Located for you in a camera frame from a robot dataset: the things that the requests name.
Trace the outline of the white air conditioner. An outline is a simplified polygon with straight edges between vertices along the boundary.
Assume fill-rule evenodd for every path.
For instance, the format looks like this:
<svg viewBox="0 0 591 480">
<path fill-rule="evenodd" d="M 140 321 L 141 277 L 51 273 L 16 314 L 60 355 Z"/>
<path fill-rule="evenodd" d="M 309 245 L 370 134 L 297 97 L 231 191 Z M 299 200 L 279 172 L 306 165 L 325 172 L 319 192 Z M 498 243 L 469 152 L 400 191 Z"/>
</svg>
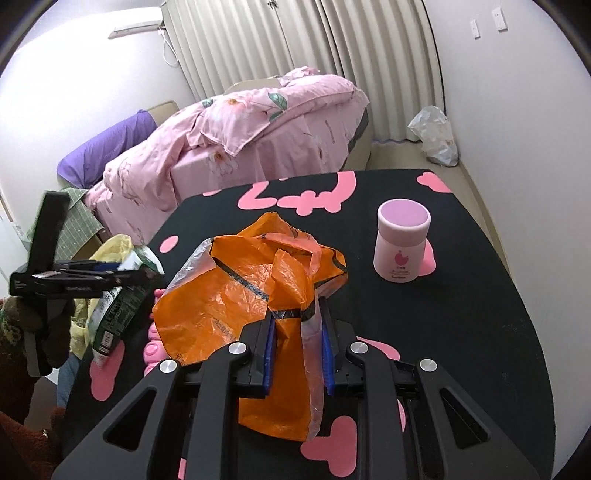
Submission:
<svg viewBox="0 0 591 480">
<path fill-rule="evenodd" d="M 163 15 L 159 6 L 121 10 L 120 14 L 121 18 L 108 35 L 109 39 L 154 32 L 163 25 Z"/>
</svg>

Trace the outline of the yellow plastic trash bag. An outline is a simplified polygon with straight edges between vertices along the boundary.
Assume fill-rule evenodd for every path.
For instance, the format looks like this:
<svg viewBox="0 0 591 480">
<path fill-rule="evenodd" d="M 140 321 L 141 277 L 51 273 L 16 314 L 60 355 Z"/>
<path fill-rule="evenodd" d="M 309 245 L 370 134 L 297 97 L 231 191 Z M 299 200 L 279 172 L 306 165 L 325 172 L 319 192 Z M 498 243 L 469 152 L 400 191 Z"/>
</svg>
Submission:
<svg viewBox="0 0 591 480">
<path fill-rule="evenodd" d="M 109 238 L 91 256 L 91 260 L 102 263 L 121 263 L 131 253 L 133 243 L 128 235 L 118 234 Z M 70 353 L 78 360 L 82 360 L 89 346 L 90 331 L 89 321 L 98 300 L 103 293 L 115 287 L 112 281 L 97 281 L 91 290 L 91 296 L 84 296 L 74 300 L 74 314 L 70 319 Z"/>
</svg>

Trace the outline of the orange plastic bag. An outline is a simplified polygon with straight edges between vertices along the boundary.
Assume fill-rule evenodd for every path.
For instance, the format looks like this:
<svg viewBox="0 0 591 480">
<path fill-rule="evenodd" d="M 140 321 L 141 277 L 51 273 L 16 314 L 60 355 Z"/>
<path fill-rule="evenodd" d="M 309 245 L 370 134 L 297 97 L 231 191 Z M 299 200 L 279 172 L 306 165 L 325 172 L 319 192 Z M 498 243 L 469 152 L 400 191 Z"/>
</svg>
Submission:
<svg viewBox="0 0 591 480">
<path fill-rule="evenodd" d="M 266 212 L 238 234 L 204 240 L 152 313 L 168 356 L 183 365 L 206 360 L 246 325 L 273 316 L 270 393 L 240 401 L 238 420 L 264 435 L 307 441 L 318 435 L 324 407 L 318 301 L 347 279 L 339 250 Z"/>
</svg>

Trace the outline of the green checkered cloth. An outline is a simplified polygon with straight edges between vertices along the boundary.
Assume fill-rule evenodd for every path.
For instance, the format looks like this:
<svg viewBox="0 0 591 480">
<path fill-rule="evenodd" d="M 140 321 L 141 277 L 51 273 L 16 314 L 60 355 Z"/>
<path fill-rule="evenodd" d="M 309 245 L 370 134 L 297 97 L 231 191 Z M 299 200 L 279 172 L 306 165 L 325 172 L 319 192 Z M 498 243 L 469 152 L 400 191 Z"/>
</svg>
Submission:
<svg viewBox="0 0 591 480">
<path fill-rule="evenodd" d="M 84 203 L 85 189 L 65 187 L 69 197 L 68 213 L 61 230 L 55 259 L 72 260 L 73 255 L 94 235 L 104 231 L 103 225 Z"/>
</svg>

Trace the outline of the white plastic bag on floor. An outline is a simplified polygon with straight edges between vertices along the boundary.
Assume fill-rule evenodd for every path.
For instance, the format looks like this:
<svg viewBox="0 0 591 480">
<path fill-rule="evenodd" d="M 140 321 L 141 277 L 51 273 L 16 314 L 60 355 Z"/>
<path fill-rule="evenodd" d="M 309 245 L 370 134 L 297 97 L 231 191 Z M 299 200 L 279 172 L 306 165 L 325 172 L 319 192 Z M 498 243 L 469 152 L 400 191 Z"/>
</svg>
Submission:
<svg viewBox="0 0 591 480">
<path fill-rule="evenodd" d="M 432 163 L 452 168 L 459 164 L 459 152 L 451 122 L 437 106 L 423 108 L 408 124 L 422 142 L 422 151 Z"/>
</svg>

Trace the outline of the pink floral duvet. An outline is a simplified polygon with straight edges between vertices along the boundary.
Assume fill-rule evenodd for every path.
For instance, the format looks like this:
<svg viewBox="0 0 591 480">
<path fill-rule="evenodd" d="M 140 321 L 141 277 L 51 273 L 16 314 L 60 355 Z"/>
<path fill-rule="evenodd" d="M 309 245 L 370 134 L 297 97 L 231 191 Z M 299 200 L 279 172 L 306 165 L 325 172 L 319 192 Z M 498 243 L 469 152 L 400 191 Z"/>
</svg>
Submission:
<svg viewBox="0 0 591 480">
<path fill-rule="evenodd" d="M 272 87 L 217 95 L 177 111 L 150 136 L 110 161 L 102 182 L 127 198 L 153 200 L 182 153 L 215 147 L 235 158 L 253 141 L 304 114 L 348 105 L 359 120 L 370 104 L 342 76 L 310 67 L 291 70 Z"/>
</svg>

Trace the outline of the cardboard box nightstand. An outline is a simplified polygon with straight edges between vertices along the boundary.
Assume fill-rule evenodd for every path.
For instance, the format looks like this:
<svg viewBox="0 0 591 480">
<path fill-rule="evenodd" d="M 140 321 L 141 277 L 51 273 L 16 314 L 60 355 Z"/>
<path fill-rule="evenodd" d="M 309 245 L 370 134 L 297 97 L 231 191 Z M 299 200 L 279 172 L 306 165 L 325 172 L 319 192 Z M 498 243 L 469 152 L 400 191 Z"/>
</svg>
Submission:
<svg viewBox="0 0 591 480">
<path fill-rule="evenodd" d="M 92 236 L 72 257 L 72 260 L 89 259 L 104 243 L 107 238 L 104 231 Z"/>
</svg>

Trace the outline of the pink cream jar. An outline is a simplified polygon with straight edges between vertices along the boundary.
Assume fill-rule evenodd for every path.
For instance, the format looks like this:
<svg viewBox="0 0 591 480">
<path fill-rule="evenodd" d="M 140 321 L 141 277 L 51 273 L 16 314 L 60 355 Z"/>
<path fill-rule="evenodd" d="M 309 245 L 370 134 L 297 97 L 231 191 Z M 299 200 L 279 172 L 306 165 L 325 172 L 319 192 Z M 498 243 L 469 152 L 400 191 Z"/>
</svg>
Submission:
<svg viewBox="0 0 591 480">
<path fill-rule="evenodd" d="M 374 270 L 385 280 L 408 283 L 424 265 L 431 213 L 410 199 L 391 199 L 377 210 Z"/>
</svg>

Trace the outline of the white wall socket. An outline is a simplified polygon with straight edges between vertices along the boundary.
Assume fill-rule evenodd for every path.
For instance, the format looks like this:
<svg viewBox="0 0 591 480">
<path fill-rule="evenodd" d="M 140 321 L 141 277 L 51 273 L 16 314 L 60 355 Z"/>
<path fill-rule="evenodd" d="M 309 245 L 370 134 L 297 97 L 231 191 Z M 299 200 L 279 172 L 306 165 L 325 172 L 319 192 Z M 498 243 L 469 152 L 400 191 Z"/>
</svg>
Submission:
<svg viewBox="0 0 591 480">
<path fill-rule="evenodd" d="M 504 12 L 501 6 L 495 7 L 492 11 L 492 18 L 494 21 L 495 28 L 498 32 L 505 32 L 508 30 Z"/>
</svg>

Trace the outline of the beige pleated curtain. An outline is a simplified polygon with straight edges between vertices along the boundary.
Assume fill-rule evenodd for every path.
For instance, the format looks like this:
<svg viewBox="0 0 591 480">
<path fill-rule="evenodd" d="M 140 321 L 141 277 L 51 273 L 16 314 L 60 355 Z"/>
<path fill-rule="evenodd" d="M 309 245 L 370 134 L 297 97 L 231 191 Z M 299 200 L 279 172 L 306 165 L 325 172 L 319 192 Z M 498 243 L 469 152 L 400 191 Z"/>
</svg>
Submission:
<svg viewBox="0 0 591 480">
<path fill-rule="evenodd" d="M 379 141 L 415 140 L 411 120 L 427 106 L 445 106 L 421 1 L 165 1 L 160 8 L 197 99 L 314 67 L 366 92 Z"/>
</svg>

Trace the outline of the purple pillow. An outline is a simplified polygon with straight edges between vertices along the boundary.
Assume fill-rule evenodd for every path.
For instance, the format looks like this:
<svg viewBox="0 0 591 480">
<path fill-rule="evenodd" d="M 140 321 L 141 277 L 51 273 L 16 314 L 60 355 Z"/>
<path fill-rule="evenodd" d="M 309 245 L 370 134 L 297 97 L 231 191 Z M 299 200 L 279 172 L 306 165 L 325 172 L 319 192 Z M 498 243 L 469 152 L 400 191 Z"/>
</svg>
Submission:
<svg viewBox="0 0 591 480">
<path fill-rule="evenodd" d="M 146 140 L 156 127 L 153 117 L 139 110 L 64 156 L 57 176 L 76 188 L 89 189 L 102 179 L 107 163 Z"/>
</svg>

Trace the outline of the black pink-patterned table cloth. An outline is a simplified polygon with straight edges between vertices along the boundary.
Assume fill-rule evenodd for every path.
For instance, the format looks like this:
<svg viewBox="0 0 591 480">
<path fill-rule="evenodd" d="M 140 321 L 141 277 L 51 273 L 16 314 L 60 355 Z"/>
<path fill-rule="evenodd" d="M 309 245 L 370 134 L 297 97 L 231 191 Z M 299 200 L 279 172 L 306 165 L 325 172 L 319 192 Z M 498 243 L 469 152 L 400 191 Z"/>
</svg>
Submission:
<svg viewBox="0 0 591 480">
<path fill-rule="evenodd" d="M 193 251 L 235 235 L 266 212 L 339 250 L 348 279 L 332 318 L 393 364 L 405 479 L 547 479 L 555 440 L 543 352 L 494 248 L 450 193 L 419 170 L 339 172 L 264 181 L 185 199 L 150 241 L 169 285 Z M 374 270 L 377 210 L 410 199 L 431 213 L 420 275 L 393 283 Z M 204 361 L 168 358 L 143 375 L 147 300 L 124 331 L 112 392 L 96 400 L 89 360 L 66 408 L 58 479 L 178 479 L 185 475 Z M 357 479 L 356 405 L 327 393 L 310 441 L 263 435 L 238 420 L 235 479 Z"/>
</svg>

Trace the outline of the bed with pink sheet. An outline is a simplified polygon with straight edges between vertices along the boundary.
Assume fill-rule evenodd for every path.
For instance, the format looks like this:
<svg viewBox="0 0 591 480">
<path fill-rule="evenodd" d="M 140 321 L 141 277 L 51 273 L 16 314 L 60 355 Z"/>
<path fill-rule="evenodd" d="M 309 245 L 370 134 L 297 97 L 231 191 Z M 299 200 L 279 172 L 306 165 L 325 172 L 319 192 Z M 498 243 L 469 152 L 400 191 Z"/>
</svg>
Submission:
<svg viewBox="0 0 591 480">
<path fill-rule="evenodd" d="M 109 235 L 127 235 L 135 245 L 145 245 L 187 198 L 256 182 L 363 170 L 370 158 L 370 133 L 367 112 L 356 120 L 351 106 L 336 105 L 291 120 L 235 158 L 225 158 L 215 147 L 182 153 L 153 200 L 127 198 L 99 182 L 84 203 Z"/>
</svg>

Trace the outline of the white wall switch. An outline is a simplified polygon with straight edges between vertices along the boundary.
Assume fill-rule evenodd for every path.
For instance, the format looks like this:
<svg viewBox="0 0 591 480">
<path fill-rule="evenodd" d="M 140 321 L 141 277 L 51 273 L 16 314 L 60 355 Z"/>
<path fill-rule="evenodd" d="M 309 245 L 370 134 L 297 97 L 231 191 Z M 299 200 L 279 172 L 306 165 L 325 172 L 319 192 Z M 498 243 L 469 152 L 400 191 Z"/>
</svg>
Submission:
<svg viewBox="0 0 591 480">
<path fill-rule="evenodd" d="M 472 19 L 470 21 L 470 28 L 471 28 L 471 32 L 473 35 L 473 38 L 475 40 L 480 39 L 481 38 L 481 33 L 480 33 L 480 29 L 479 29 L 479 25 L 476 19 Z"/>
</svg>

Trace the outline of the pink caterpillar toy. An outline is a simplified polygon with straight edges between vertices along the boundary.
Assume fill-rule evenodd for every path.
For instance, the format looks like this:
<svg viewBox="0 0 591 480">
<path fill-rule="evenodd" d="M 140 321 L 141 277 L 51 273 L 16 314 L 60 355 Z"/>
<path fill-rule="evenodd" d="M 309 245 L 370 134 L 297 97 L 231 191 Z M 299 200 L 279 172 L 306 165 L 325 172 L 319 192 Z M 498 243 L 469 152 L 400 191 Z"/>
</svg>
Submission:
<svg viewBox="0 0 591 480">
<path fill-rule="evenodd" d="M 147 330 L 148 341 L 142 352 L 142 358 L 144 362 L 144 376 L 147 376 L 162 361 L 169 358 L 156 328 L 153 313 L 150 313 L 149 319 L 150 325 Z"/>
</svg>

